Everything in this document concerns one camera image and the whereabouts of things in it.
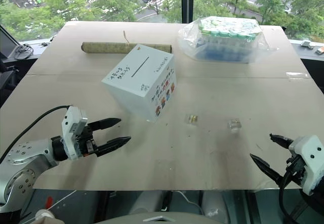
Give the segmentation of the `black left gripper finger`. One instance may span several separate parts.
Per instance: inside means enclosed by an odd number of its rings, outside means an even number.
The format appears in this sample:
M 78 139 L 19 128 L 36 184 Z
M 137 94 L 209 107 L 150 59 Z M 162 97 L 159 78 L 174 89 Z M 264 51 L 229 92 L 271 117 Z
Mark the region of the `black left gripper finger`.
M 97 147 L 97 157 L 113 152 L 124 146 L 131 137 L 119 137 L 109 140 L 106 144 Z
M 97 131 L 97 130 L 103 130 L 106 128 L 113 127 L 119 122 L 121 122 L 120 118 L 106 118 L 106 119 L 101 119 L 95 122 L 88 123 L 88 126 L 91 128 L 92 131 Z

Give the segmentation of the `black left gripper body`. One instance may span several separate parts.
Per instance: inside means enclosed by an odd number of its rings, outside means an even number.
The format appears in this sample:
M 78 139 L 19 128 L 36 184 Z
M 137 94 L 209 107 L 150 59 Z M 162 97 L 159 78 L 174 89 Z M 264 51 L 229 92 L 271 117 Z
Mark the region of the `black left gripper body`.
M 77 149 L 83 157 L 98 154 L 98 146 L 93 138 L 93 131 L 90 126 L 86 126 L 81 133 L 75 136 Z

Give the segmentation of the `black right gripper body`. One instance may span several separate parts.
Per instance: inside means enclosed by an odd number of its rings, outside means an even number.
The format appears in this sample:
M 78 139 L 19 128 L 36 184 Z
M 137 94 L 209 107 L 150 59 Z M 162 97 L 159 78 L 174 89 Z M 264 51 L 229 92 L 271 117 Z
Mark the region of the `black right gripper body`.
M 297 154 L 291 156 L 286 161 L 286 172 L 281 181 L 282 184 L 289 184 L 290 182 L 294 182 L 296 184 L 301 184 L 304 178 L 305 172 L 305 161 L 302 156 Z

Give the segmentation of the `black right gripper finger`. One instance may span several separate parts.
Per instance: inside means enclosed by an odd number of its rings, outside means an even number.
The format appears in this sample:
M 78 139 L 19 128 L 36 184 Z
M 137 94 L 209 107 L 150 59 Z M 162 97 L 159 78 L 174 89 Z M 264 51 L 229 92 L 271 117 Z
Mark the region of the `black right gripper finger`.
M 252 158 L 253 162 L 258 166 L 258 168 L 264 173 L 266 174 L 270 179 L 272 179 L 278 186 L 280 186 L 281 181 L 283 179 L 283 177 L 276 172 L 275 170 L 273 170 L 270 165 L 264 161 L 263 159 L 261 159 L 260 157 L 254 155 L 254 154 L 250 154 L 250 157 Z
M 281 136 L 281 135 L 276 135 L 276 134 L 269 134 L 270 140 L 279 146 L 289 149 L 289 146 L 294 142 L 293 139 Z

